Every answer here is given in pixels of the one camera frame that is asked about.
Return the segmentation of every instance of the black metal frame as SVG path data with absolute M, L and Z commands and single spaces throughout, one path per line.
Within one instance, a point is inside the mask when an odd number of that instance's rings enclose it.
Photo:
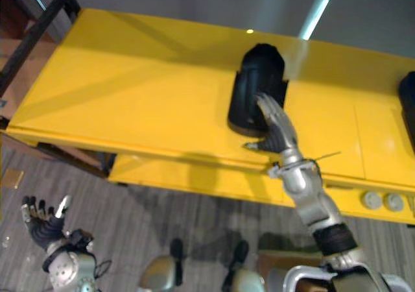
M 65 10 L 72 22 L 76 20 L 78 13 L 80 12 L 80 6 L 77 0 L 52 0 L 45 12 L 42 13 L 37 22 L 23 37 L 21 43 L 10 56 L 3 67 L 3 70 L 0 72 L 0 97 L 2 97 L 6 92 L 23 63 L 30 55 L 30 52 L 33 50 L 34 46 L 38 43 L 43 33 L 62 9 Z M 8 123 L 9 120 L 7 118 L 0 116 L 0 129 L 5 130 Z M 101 168 L 89 165 L 77 157 L 61 150 L 59 147 L 47 143 L 39 143 L 35 148 L 45 154 L 48 154 L 49 156 L 73 165 L 74 167 L 82 169 L 93 175 L 101 178 L 108 177 L 110 166 L 106 164 L 102 164 Z

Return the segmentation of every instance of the robotic hand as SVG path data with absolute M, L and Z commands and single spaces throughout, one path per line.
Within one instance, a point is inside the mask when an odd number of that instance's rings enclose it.
M 91 234 L 78 229 L 65 237 L 65 213 L 71 203 L 71 197 L 65 196 L 56 213 L 52 207 L 45 212 L 45 201 L 36 208 L 35 197 L 24 197 L 21 213 L 27 230 L 35 244 L 46 251 L 43 270 L 49 273 L 54 291 L 98 291 L 95 284 L 96 261 L 93 254 L 86 250 L 93 240 Z
M 269 126 L 269 133 L 265 140 L 246 143 L 244 147 L 280 154 L 281 163 L 275 164 L 268 173 L 272 178 L 282 179 L 284 190 L 293 199 L 302 222 L 322 251 L 323 267 L 318 270 L 321 273 L 317 277 L 343 278 L 343 284 L 345 277 L 353 281 L 358 273 L 364 273 L 364 290 L 389 291 L 382 276 L 372 269 L 357 246 L 335 203 L 324 191 L 318 164 L 302 156 L 295 129 L 286 113 L 265 93 L 257 96 L 257 104 Z M 315 278 L 318 271 L 313 270 L 312 277 Z

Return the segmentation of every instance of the yellow tabletop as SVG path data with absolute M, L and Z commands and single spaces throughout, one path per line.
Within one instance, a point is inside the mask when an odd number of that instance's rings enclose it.
M 251 140 L 226 123 L 235 72 L 257 43 L 275 45 L 285 59 L 285 109 L 304 155 L 341 152 L 320 162 L 324 174 L 415 187 L 415 155 L 402 118 L 395 117 L 397 83 L 415 60 L 176 19 L 83 10 L 7 131 L 28 140 L 263 170 L 269 157 L 242 149 Z M 369 112 L 365 103 L 373 95 L 386 97 L 394 116 L 388 105 Z M 388 123 L 380 125 L 381 118 Z M 384 151 L 387 162 L 379 159 Z
M 294 206 L 282 181 L 258 172 L 240 172 L 204 164 L 189 164 L 139 155 L 120 154 L 110 174 L 111 181 L 142 184 L 190 193 L 203 193 L 281 206 Z M 371 210 L 362 203 L 365 189 L 345 189 L 325 183 L 326 192 L 344 215 L 415 224 L 413 197 L 401 195 L 403 209 L 389 210 L 384 204 Z M 385 199 L 387 193 L 377 192 Z

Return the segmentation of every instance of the robotic arm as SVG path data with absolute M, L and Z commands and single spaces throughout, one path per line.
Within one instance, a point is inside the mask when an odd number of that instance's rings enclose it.
M 56 213 L 53 208 L 49 208 L 46 214 L 45 201 L 41 200 L 37 208 L 35 197 L 25 197 L 21 213 L 32 239 L 46 251 L 42 268 L 49 273 L 54 291 L 96 292 L 96 260 L 86 250 L 88 243 L 93 240 L 92 235 L 80 229 L 72 232 L 69 237 L 65 237 L 62 232 L 70 203 L 71 197 L 66 196 Z
M 280 154 L 280 164 L 275 164 L 268 173 L 272 178 L 282 179 L 285 191 L 295 202 L 302 222 L 323 254 L 321 269 L 292 269 L 284 279 L 283 291 L 295 291 L 295 282 L 302 276 L 332 280 L 333 283 L 339 280 L 339 291 L 350 290 L 351 287 L 356 292 L 390 291 L 384 279 L 389 286 L 392 285 L 391 280 L 374 271 L 335 203 L 324 191 L 318 164 L 301 154 L 288 116 L 272 97 L 264 93 L 257 96 L 257 103 L 269 126 L 269 133 L 265 140 L 247 143 L 244 147 Z M 39 202 L 37 209 L 36 199 L 25 197 L 21 206 L 23 220 L 34 242 L 46 251 L 43 270 L 49 273 L 54 291 L 97 292 L 95 257 L 86 250 L 92 235 L 83 230 L 75 230 L 67 237 L 62 233 L 70 201 L 70 197 L 66 196 L 56 213 L 49 208 L 46 214 L 44 201 Z M 156 258 L 147 267 L 138 291 L 173 291 L 182 283 L 183 248 L 182 245 L 173 248 L 170 256 Z M 232 291 L 250 292 L 246 289 L 253 283 L 256 282 L 254 285 L 257 287 L 262 285 L 253 272 L 241 271 L 235 277 L 238 284 L 233 286 Z M 409 288 L 392 290 L 410 291 Z
M 265 140 L 247 143 L 247 149 L 276 152 L 281 164 L 269 170 L 272 178 L 281 178 L 284 190 L 293 199 L 303 224 L 316 240 L 324 256 L 328 273 L 352 273 L 364 270 L 377 291 L 389 291 L 379 273 L 373 270 L 358 247 L 337 206 L 322 187 L 322 177 L 314 160 L 305 159 L 290 119 L 270 96 L 260 93 L 257 103 L 269 126 Z

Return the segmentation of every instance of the silver robotic arm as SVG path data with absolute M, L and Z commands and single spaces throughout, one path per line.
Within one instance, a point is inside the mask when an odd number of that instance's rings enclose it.
M 45 211 L 45 201 L 36 207 L 35 197 L 23 198 L 21 213 L 33 241 L 46 252 L 43 270 L 55 292 L 98 292 L 95 282 L 96 260 L 86 250 L 93 237 L 81 229 L 65 236 L 65 213 L 71 203 L 66 196 L 57 211 Z M 153 260 L 142 274 L 138 292 L 169 292 L 182 284 L 183 243 L 179 239 L 171 242 L 170 255 Z
M 35 197 L 23 198 L 21 213 L 27 230 L 34 242 L 46 251 L 43 270 L 49 273 L 55 292 L 87 291 L 96 292 L 94 255 L 86 250 L 92 235 L 83 230 L 75 230 L 69 237 L 62 232 L 64 217 L 71 197 L 66 196 L 56 213 L 49 208 L 45 211 L 45 201 L 36 207 Z
M 244 147 L 280 154 L 280 164 L 268 173 L 282 179 L 284 190 L 293 199 L 302 222 L 322 251 L 325 270 L 339 276 L 364 271 L 374 291 L 389 291 L 356 244 L 333 199 L 324 191 L 318 164 L 302 156 L 295 129 L 286 113 L 264 93 L 257 96 L 257 103 L 269 125 L 269 133 L 265 140 L 247 143 Z

